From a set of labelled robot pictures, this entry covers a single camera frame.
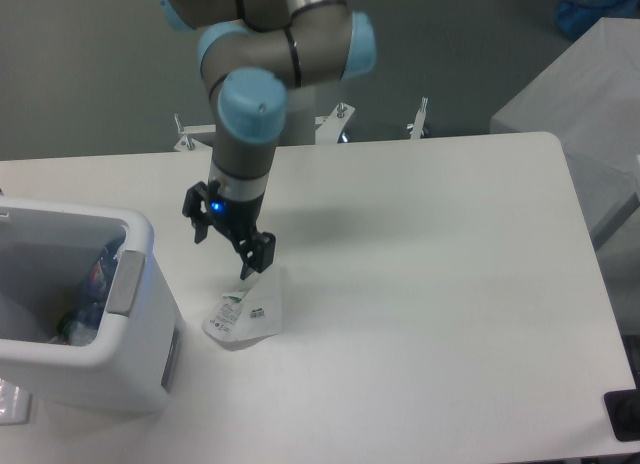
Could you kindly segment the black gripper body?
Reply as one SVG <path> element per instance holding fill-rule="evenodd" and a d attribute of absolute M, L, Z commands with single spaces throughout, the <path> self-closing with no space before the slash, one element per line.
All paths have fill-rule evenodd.
<path fill-rule="evenodd" d="M 232 242 L 251 240 L 257 233 L 262 202 L 262 195 L 250 201 L 234 201 L 215 195 L 207 201 L 211 225 Z"/>

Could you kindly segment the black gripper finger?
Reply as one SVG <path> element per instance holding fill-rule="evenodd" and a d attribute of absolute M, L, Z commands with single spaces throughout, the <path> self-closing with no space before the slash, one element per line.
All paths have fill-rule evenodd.
<path fill-rule="evenodd" d="M 273 263 L 276 248 L 276 236 L 268 232 L 252 229 L 245 239 L 235 245 L 242 260 L 240 279 L 246 280 L 253 273 L 262 273 Z"/>
<path fill-rule="evenodd" d="M 182 214 L 191 221 L 195 243 L 201 243 L 207 237 L 209 228 L 214 226 L 210 194 L 216 197 L 217 192 L 217 181 L 208 184 L 200 181 L 186 191 Z"/>

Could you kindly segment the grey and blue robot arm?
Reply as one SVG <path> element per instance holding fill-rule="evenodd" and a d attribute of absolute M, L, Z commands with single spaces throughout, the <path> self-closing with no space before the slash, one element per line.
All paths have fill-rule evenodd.
<path fill-rule="evenodd" d="M 353 79 L 375 66 L 370 18 L 347 0 L 158 0 L 169 24 L 200 30 L 198 70 L 216 131 L 206 181 L 182 213 L 202 242 L 216 229 L 242 261 L 240 277 L 274 260 L 276 238 L 257 228 L 289 93 Z"/>

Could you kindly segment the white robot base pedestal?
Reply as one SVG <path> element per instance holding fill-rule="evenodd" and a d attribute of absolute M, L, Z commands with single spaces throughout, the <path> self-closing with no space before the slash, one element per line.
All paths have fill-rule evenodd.
<path fill-rule="evenodd" d="M 316 88 L 314 86 L 290 90 L 286 123 L 279 138 L 279 146 L 313 145 L 315 143 Z"/>

